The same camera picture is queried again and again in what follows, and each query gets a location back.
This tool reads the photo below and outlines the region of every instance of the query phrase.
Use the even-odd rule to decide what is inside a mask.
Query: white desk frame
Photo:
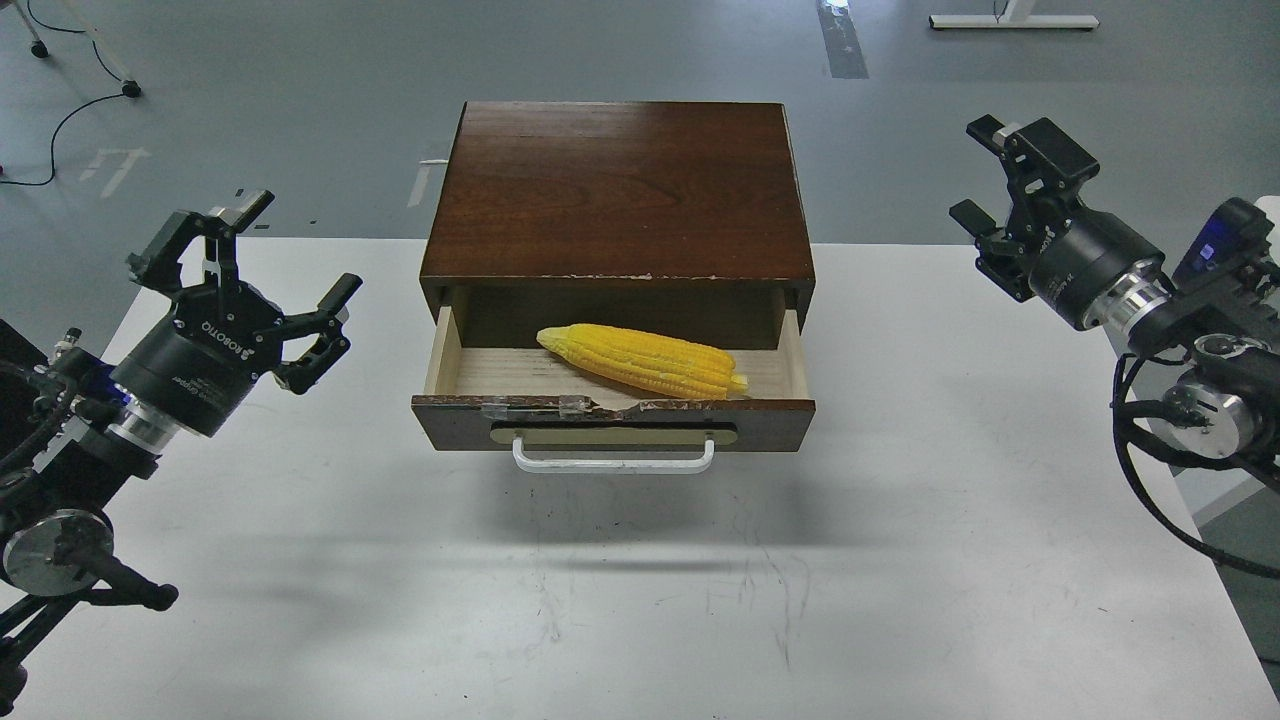
[[[1009,0],[1001,15],[929,15],[933,29],[1096,29],[1094,15],[1033,15],[1036,0]]]

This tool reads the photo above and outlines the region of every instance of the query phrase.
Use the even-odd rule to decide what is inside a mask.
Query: cable
[[[23,379],[26,379],[27,375],[31,373],[31,370],[26,370],[19,365],[14,365],[13,363],[4,360],[0,360],[0,372],[8,373],[10,375],[17,375]],[[17,466],[29,461],[31,457],[35,456],[36,451],[38,451],[40,447],[42,447],[54,437],[54,434],[58,432],[58,428],[61,427],[63,420],[67,419],[67,415],[69,414],[72,407],[72,401],[76,400],[77,387],[76,383],[72,382],[69,378],[61,378],[61,379],[64,389],[58,398],[58,405],[55,405],[54,409],[49,413],[49,416],[46,416],[40,423],[40,425],[37,425],[36,429],[32,430],[29,436],[27,436],[27,439],[18,443],[18,447],[9,451],[9,454],[5,455],[4,459],[0,459],[0,475],[4,475],[9,470],[13,470]]]
[[[42,27],[45,29],[51,29],[54,32],[67,32],[67,33],[70,33],[70,35],[84,35],[83,29],[70,29],[70,28],[65,28],[65,27],[46,26],[45,23],[40,22],[40,18],[36,17],[36,13],[31,12],[31,0],[27,0],[27,17],[29,17],[32,20],[35,20],[35,23],[37,26],[40,26],[40,27]]]
[[[49,138],[49,179],[46,179],[44,182],[0,181],[0,184],[20,184],[23,187],[41,187],[41,186],[45,186],[45,184],[49,184],[49,183],[54,182],[54,177],[58,174],[58,168],[56,168],[56,165],[54,165],[54,142],[58,140],[58,133],[59,133],[59,131],[63,129],[63,126],[67,124],[67,120],[72,119],[72,115],[74,115],[76,113],[79,113],[81,110],[83,110],[84,108],[88,108],[90,105],[93,105],[96,102],[101,102],[104,100],[113,100],[115,97],[124,97],[124,96],[125,95],[123,92],[116,92],[115,95],[105,95],[102,97],[99,97],[97,100],[90,100],[88,102],[86,102],[86,104],[81,105],[79,108],[76,108],[74,110],[72,110],[70,113],[68,113],[67,117],[63,118],[63,122],[58,123],[58,128],[54,129],[54,137]]]
[[[122,79],[120,76],[113,73],[111,68],[108,68],[106,63],[102,61],[102,55],[97,51],[97,41],[96,40],[93,41],[93,55],[97,58],[97,64],[102,65],[102,69],[106,70],[106,74],[114,77],[115,82],[124,82],[124,79]]]
[[[40,26],[40,27],[42,27],[42,28],[45,28],[45,29],[51,29],[51,31],[54,31],[54,32],[65,32],[65,33],[68,33],[68,35],[86,35],[86,33],[88,32],[88,31],[83,31],[83,29],[72,29],[72,28],[67,28],[67,27],[54,27],[54,26],[50,26],[50,24],[45,24],[45,23],[40,22],[40,18],[37,18],[37,17],[36,17],[36,13],[33,13],[33,12],[31,10],[31,0],[27,0],[27,15],[28,15],[28,17],[29,17],[29,18],[31,18],[31,19],[32,19],[32,20],[33,20],[33,22],[35,22],[35,23],[36,23],[37,26]],[[102,55],[101,55],[101,54],[100,54],[100,53],[97,51],[97,41],[96,41],[96,40],[93,40],[93,41],[91,41],[91,42],[93,44],[93,55],[96,55],[96,56],[97,56],[97,64],[99,64],[99,65],[102,65],[102,69],[104,69],[104,70],[106,70],[106,74],[109,74],[109,76],[114,77],[114,78],[115,78],[115,82],[124,82],[124,79],[123,79],[123,78],[120,78],[120,76],[118,76],[118,74],[113,73],[113,72],[111,72],[111,68],[108,68],[108,67],[106,67],[106,63],[105,63],[105,61],[102,61]]]
[[[1174,524],[1156,505],[1152,500],[1151,493],[1147,492],[1147,487],[1142,483],[1142,478],[1138,477],[1138,469],[1133,464],[1133,457],[1129,455],[1129,441],[1125,439],[1120,430],[1120,423],[1123,420],[1120,407],[1124,405],[1124,398],[1129,396],[1129,389],[1133,387],[1134,378],[1138,377],[1138,370],[1142,369],[1144,363],[1143,359],[1138,359],[1133,368],[1125,373],[1125,365],[1129,359],[1137,357],[1132,354],[1124,354],[1116,360],[1116,370],[1112,378],[1112,398],[1111,398],[1111,438],[1116,448],[1116,459],[1120,461],[1120,470],[1124,473],[1125,480],[1129,482],[1129,487],[1133,493],[1138,496],[1138,501],[1142,506],[1147,509],[1151,515],[1165,527],[1166,530],[1174,534],[1178,539],[1183,541],[1188,547],[1199,552],[1201,555],[1208,557],[1219,565],[1226,565],[1242,573],[1248,573],[1251,575],[1257,575],[1261,578],[1270,578],[1272,580],[1280,579],[1280,568],[1274,568],[1271,565],[1263,565],[1261,562],[1254,562],[1247,560],[1238,555],[1231,555],[1225,550],[1213,547],[1203,541],[1193,538],[1192,536],[1183,532],[1181,528]]]

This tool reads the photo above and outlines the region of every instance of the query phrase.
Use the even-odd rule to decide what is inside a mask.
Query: wooden box
[[[795,451],[814,414],[813,258],[781,105],[468,102],[421,268],[436,333],[412,409],[438,450]],[[728,350],[748,398],[577,370],[539,329],[602,323]]]

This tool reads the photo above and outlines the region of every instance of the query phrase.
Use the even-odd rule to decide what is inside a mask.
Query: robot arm
[[[342,275],[301,315],[284,315],[239,279],[236,236],[271,199],[260,192],[237,210],[174,213],[129,256],[134,282],[173,302],[119,366],[76,347],[78,331],[47,368],[0,364],[40,393],[42,415],[0,460],[0,579],[27,593],[0,614],[0,715],[26,683],[23,659],[78,602],[163,611],[177,600],[173,585],[113,555],[104,509],[124,483],[150,477],[179,429],[212,436],[262,374],[302,395],[347,351],[344,305],[358,277]],[[205,238],[204,282],[183,287],[178,260],[197,237]],[[310,334],[316,342],[302,357],[282,361],[284,341]],[[99,580],[110,589],[93,589]]]
[[[1280,492],[1280,320],[1263,302],[1280,284],[1280,268],[1270,256],[1266,215],[1228,200],[1169,277],[1160,250],[1084,205],[1080,187],[1098,174],[1098,161],[1051,120],[1023,127],[984,115],[968,133],[1000,160],[1012,201],[1004,227],[972,200],[951,208],[973,237],[978,270],[1019,302],[1038,295],[1076,331],[1112,327],[1132,351],[1121,363],[1137,357],[1128,374],[1117,368],[1114,398],[1126,475],[1132,443],[1184,468],[1243,468]],[[1160,357],[1175,348],[1180,360]],[[1161,400],[1126,402],[1147,361],[1187,372]],[[1165,437],[1139,428],[1137,418],[1153,419]]]

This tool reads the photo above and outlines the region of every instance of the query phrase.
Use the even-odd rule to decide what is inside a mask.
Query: yellow corn
[[[538,331],[538,343],[584,370],[673,397],[724,400],[746,392],[733,356],[709,345],[588,323]]]

